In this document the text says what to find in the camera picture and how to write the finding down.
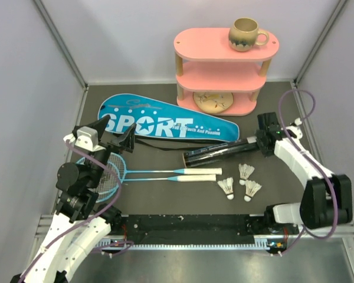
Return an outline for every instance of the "racket handle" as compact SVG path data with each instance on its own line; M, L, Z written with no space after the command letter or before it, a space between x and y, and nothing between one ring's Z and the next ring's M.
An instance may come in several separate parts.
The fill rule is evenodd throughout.
M222 169L221 168L186 168L183 169L183 174L186 175L209 175L209 174L214 174L214 175L222 175Z
M204 181L214 181L216 182L217 176L211 175L182 175L177 176L175 179L177 182L204 182Z

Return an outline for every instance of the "wooden shelf leg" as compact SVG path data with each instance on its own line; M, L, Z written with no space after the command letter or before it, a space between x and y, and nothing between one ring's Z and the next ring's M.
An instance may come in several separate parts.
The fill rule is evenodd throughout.
M250 101L256 101L259 93L260 93L260 90L256 90L256 91L252 92L252 95L250 96Z
M270 63L271 63L271 59L269 59L267 61L264 61L262 63L261 70L260 70L260 73L259 73L260 77L265 77L266 76L266 73L267 73L267 70L269 69Z
M182 63L182 58L177 55L177 53L175 54L176 56L176 75L183 75L183 63Z
M183 100L183 88L177 83L177 99Z

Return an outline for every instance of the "shuttlecock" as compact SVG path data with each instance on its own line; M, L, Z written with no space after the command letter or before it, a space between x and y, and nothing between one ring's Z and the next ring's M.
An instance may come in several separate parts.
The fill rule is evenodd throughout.
M221 181L218 181L219 187L222 188L224 193L227 196L227 199L234 199L234 190L233 190L234 178L230 177Z
M260 184L256 183L255 181L249 181L249 180L245 181L245 186L247 187L244 196L244 200L246 202L250 202L253 196L255 195L255 193L257 193L262 188Z
M253 173L254 167L248 164L239 164L238 171L240 172L240 185L244 186L245 181L248 180L249 176Z

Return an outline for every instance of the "shelf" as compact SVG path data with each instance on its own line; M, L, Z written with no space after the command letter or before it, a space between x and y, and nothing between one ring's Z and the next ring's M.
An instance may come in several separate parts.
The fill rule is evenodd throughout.
M253 62L186 62L178 84L190 91L252 92L266 82Z
M202 112L202 110L195 104L193 100L193 92L184 90L185 99L178 100L178 106L183 108ZM215 116L244 116L251 113L257 104L256 101L250 101L250 93L234 93L234 104L222 113L215 114Z
M189 61L262 62L271 59L279 49L278 39L268 32L269 41L266 45L238 52L230 47L229 31L229 28L186 29L176 36L175 51ZM265 36L260 35L259 39L262 41Z

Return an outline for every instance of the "ceramic mug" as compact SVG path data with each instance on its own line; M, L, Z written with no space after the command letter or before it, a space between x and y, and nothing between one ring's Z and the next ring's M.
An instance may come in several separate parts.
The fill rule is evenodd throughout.
M257 37L263 34L265 41L257 41ZM237 51L248 51L253 45L265 45L269 41L269 34L266 31L258 30L258 23L249 18L240 18L234 22L228 34L230 46Z

